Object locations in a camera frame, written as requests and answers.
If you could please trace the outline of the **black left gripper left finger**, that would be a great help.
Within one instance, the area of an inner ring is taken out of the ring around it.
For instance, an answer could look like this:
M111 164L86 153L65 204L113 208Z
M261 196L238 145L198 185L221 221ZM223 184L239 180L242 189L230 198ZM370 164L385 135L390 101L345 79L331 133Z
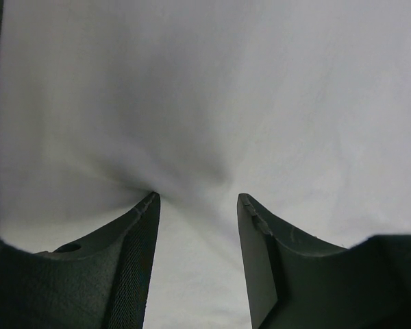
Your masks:
M53 252L0 240L0 328L142 328L159 219L151 193Z

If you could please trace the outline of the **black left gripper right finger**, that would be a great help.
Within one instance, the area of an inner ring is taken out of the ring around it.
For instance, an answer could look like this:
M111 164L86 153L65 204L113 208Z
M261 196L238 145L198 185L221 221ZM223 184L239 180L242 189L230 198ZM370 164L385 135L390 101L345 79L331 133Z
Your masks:
M254 328L411 328L411 234L347 249L248 194L239 195L237 215Z

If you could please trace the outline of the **white t-shirt with red print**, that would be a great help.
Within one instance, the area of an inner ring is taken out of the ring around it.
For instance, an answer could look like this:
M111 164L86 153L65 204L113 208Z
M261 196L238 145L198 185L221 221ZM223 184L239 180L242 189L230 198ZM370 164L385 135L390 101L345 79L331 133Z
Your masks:
M146 328L249 328L240 193L336 245L411 233L411 1L6 1L0 237L161 195Z

